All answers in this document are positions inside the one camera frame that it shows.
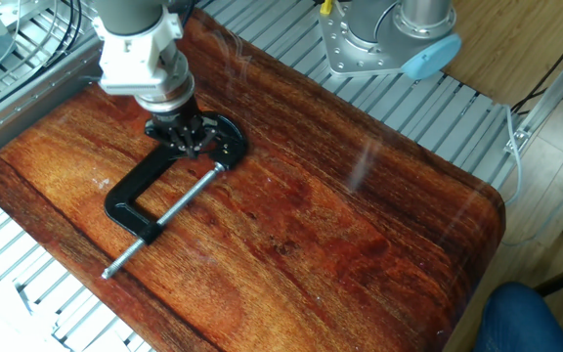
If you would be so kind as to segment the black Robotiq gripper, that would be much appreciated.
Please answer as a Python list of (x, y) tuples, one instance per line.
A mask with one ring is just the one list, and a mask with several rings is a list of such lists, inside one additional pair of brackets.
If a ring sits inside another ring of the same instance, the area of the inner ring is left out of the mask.
[[(153, 112), (145, 125), (145, 134), (171, 151), (196, 158), (210, 149), (218, 134), (217, 127), (201, 127), (202, 124), (201, 110), (196, 99), (189, 99), (168, 112)], [(191, 130), (197, 130), (194, 140)]]

